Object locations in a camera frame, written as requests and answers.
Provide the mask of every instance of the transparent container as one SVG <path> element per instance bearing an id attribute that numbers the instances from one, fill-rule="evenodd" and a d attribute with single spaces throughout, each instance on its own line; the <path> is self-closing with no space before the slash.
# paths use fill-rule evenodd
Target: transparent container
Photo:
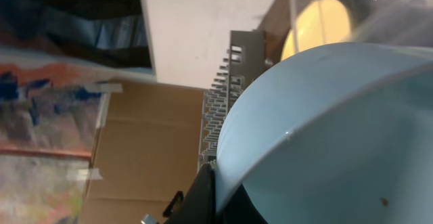
<path id="1" fill-rule="evenodd" d="M 340 6 L 329 0 L 290 0 L 290 53 L 343 41 L 433 47 L 433 0 L 333 1 Z M 345 19 L 348 27 L 342 30 Z"/>

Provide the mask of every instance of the brown cardboard panel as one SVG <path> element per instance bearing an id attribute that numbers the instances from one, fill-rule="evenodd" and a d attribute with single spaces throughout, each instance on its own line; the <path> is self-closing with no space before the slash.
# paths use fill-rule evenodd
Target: brown cardboard panel
<path id="1" fill-rule="evenodd" d="M 90 182 L 88 197 L 170 201 L 186 193 L 197 173 L 199 136 L 200 125 L 108 120 L 93 162 L 103 180 Z"/>
<path id="2" fill-rule="evenodd" d="M 123 93 L 112 94 L 108 120 L 139 120 L 200 127 L 203 90 L 123 83 Z"/>
<path id="3" fill-rule="evenodd" d="M 85 202 L 79 224 L 140 224 L 146 214 L 160 223 L 166 219 L 162 212 L 170 202 L 134 200 L 90 200 Z"/>

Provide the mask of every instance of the cardboard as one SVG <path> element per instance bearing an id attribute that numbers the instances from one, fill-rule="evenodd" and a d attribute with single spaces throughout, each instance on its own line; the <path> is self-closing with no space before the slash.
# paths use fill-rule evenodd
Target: cardboard
<path id="1" fill-rule="evenodd" d="M 80 224 L 140 223 L 162 212 L 197 173 L 203 90 L 122 82 L 99 131 Z"/>

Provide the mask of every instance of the white wall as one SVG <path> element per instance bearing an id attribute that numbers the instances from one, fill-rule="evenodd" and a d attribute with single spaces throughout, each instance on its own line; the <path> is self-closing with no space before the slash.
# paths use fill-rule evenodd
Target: white wall
<path id="1" fill-rule="evenodd" d="M 273 0 L 141 0 L 159 83 L 209 88 L 230 30 L 257 28 Z"/>

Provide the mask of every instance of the clear plastic container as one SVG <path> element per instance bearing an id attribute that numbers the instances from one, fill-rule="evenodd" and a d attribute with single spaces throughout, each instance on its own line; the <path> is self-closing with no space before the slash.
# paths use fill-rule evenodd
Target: clear plastic container
<path id="1" fill-rule="evenodd" d="M 334 7 L 326 6 L 323 1 L 290 0 L 292 31 L 286 45 L 293 47 L 291 48 L 293 53 L 317 46 L 317 41 L 311 41 L 313 38 L 320 39 L 318 45 L 358 41 L 433 47 L 433 36 L 430 35 L 430 32 L 433 32 L 433 0 L 338 0 L 345 7 L 347 18 L 350 20 L 350 30 L 344 38 L 339 38 L 338 41 L 331 36 L 340 29 L 331 27 L 330 24 L 339 20 L 329 20 L 330 17 L 326 16 L 326 12 L 329 14 L 329 10 Z M 310 15 L 308 22 L 317 23 L 316 26 L 319 28 L 316 28 L 316 31 L 308 29 L 309 26 L 305 25 L 306 18 L 303 18 L 301 20 L 303 23 L 300 23 L 302 13 L 312 3 L 317 5 L 313 12 L 318 10 L 318 13 Z M 339 18 L 334 14 L 331 14 L 331 17 Z M 305 30 L 316 33 L 305 35 Z"/>

